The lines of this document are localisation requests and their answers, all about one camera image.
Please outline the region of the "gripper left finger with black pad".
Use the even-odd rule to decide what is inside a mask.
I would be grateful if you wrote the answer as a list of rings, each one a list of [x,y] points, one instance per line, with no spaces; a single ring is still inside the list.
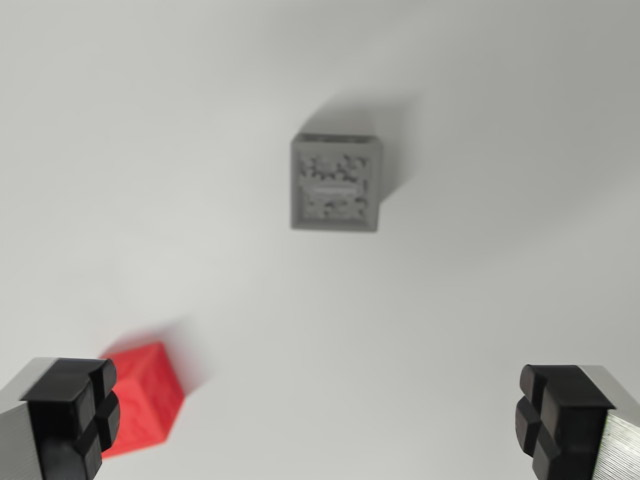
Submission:
[[[93,479],[118,435],[110,359],[37,357],[1,389],[3,479]]]

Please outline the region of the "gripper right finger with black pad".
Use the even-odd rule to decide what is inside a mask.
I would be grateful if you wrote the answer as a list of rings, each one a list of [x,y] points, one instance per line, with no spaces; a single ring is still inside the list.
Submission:
[[[515,410],[541,480],[638,480],[639,402],[604,367],[525,365]]]

